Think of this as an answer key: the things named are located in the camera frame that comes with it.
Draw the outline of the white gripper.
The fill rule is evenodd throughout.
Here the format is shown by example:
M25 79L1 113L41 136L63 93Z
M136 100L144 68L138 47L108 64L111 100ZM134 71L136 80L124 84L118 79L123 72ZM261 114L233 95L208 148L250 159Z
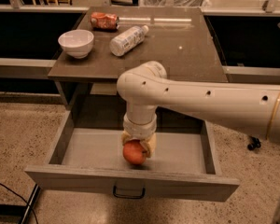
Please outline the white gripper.
M127 115L124 115L123 118L123 129L124 131L121 134L121 142L125 145L132 138L141 140L140 144L145 149L147 157L150 158L157 146L157 116L154 115L152 121L149 121L146 124L137 124L130 121Z

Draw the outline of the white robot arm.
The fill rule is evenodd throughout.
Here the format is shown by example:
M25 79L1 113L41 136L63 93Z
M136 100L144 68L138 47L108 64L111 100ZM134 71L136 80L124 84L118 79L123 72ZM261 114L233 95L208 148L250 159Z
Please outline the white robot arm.
M280 143L280 85L174 81L151 61L122 73L117 91L126 101L122 142L136 139L151 156L158 107Z

